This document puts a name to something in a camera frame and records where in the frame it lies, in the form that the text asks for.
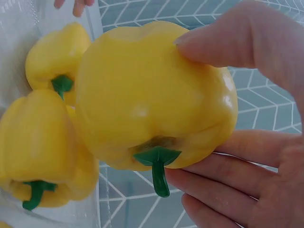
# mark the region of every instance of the yellow bell pepper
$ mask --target yellow bell pepper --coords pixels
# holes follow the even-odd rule
[[[0,228],[12,228],[9,224],[0,221]]]
[[[152,167],[163,197],[169,196],[164,166],[207,157],[230,136],[238,115],[229,71],[177,51],[173,42],[187,31],[164,21],[110,30],[84,54],[75,85],[90,152],[116,169]]]
[[[79,138],[74,109],[46,89],[17,99],[3,115],[0,162],[0,187],[28,210],[82,200],[98,180],[98,161]]]
[[[29,51],[25,71],[32,89],[57,91],[68,105],[75,105],[74,80],[83,53],[91,40],[78,23],[70,23],[40,39]]]

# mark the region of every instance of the fingernail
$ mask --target fingernail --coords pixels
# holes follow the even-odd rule
[[[201,30],[202,28],[204,27],[197,27],[197,28],[194,28],[192,30],[190,30],[189,32],[181,35],[180,37],[178,37],[174,42],[173,44],[175,45],[179,45],[181,44],[182,42],[185,42],[188,38],[192,37],[193,34],[195,34],[197,32],[197,30]]]

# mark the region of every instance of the hand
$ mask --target hand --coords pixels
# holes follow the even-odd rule
[[[304,28],[262,3],[244,1],[214,24],[176,40],[188,59],[217,67],[258,68],[293,95],[304,118]],[[166,169],[185,192],[182,203],[199,228],[304,227],[303,136],[235,131],[206,159]],[[269,171],[248,161],[278,168]]]
[[[92,6],[95,0],[75,0],[74,8],[73,8],[73,15],[75,17],[81,17],[81,14],[84,11],[85,6]],[[55,0],[54,6],[56,9],[62,7],[65,0]]]

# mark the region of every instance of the green stem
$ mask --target green stem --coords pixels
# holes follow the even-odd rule
[[[161,197],[170,196],[170,191],[165,176],[165,168],[163,162],[156,161],[153,163],[152,176],[153,176],[154,190],[156,194]]]
[[[73,87],[73,80],[66,75],[59,75],[51,80],[54,90],[64,100],[64,92],[68,92]]]
[[[31,186],[31,198],[29,201],[24,201],[22,207],[26,210],[32,211],[39,206],[42,200],[42,196],[45,190],[55,191],[56,184],[48,183],[45,181],[37,180],[32,182],[25,182]]]
[[[174,162],[180,153],[181,151],[155,146],[145,152],[133,155],[141,164],[152,166],[154,190],[160,197],[168,197],[170,195],[164,167]]]

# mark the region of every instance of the geometric patterned surface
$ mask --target geometric patterned surface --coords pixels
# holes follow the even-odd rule
[[[299,23],[304,0],[260,0]],[[214,22],[240,0],[99,0],[103,31],[171,21],[188,29]],[[300,115],[293,98],[256,69],[229,68],[234,78],[239,116],[237,129],[300,133]],[[148,172],[118,171],[100,166],[102,228],[195,228],[181,205],[182,192],[170,186],[168,198],[158,197]]]

